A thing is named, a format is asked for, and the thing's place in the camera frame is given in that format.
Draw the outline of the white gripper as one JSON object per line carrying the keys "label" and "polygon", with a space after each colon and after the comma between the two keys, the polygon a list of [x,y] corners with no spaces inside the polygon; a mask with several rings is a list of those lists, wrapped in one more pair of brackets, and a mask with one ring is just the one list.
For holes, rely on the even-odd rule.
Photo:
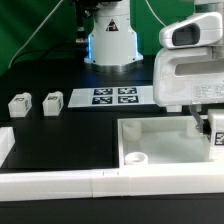
{"label": "white gripper", "polygon": [[190,105],[196,130],[211,132],[210,123],[193,104],[224,103],[224,58],[211,47],[161,49],[154,62],[153,99],[160,107]]}

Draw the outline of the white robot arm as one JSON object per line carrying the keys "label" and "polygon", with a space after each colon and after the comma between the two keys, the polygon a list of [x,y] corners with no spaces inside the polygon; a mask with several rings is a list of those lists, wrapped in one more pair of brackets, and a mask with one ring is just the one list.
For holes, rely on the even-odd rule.
{"label": "white robot arm", "polygon": [[[143,61],[130,25],[130,0],[70,0],[77,15],[92,17],[83,40],[84,63],[100,72],[124,72]],[[187,106],[201,131],[203,104],[224,103],[224,0],[193,0],[194,13],[159,33],[162,49],[153,70],[153,100],[172,112]]]}

